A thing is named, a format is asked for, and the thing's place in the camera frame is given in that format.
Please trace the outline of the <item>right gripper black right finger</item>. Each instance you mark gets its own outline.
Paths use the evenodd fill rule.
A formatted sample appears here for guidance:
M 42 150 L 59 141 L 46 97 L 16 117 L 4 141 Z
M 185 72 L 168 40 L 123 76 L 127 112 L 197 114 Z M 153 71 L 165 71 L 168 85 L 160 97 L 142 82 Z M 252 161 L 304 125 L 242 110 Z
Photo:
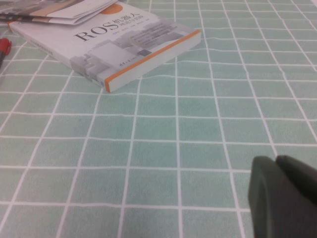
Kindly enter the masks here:
M 277 165 L 304 196 L 317 195 L 317 170 L 286 155 L 276 157 Z

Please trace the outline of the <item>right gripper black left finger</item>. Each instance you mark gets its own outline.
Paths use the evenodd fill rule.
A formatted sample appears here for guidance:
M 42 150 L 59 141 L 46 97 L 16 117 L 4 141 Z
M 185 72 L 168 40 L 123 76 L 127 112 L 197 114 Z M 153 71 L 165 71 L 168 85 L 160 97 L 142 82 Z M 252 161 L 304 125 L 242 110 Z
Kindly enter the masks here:
M 248 201 L 256 238 L 315 238 L 317 196 L 304 196 L 275 160 L 252 162 Z

